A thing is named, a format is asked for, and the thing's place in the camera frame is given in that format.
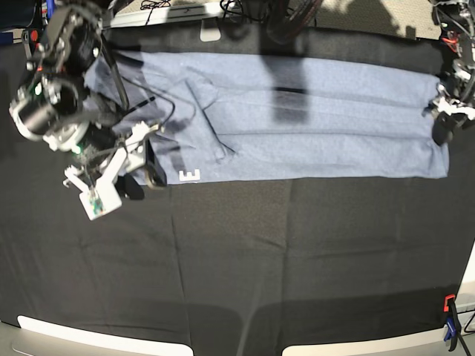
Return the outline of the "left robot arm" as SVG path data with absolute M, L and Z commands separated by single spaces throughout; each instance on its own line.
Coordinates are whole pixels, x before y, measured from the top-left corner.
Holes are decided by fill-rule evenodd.
M 432 1 L 440 40 L 455 54 L 431 102 L 433 141 L 449 143 L 454 131 L 474 126 L 474 2 Z

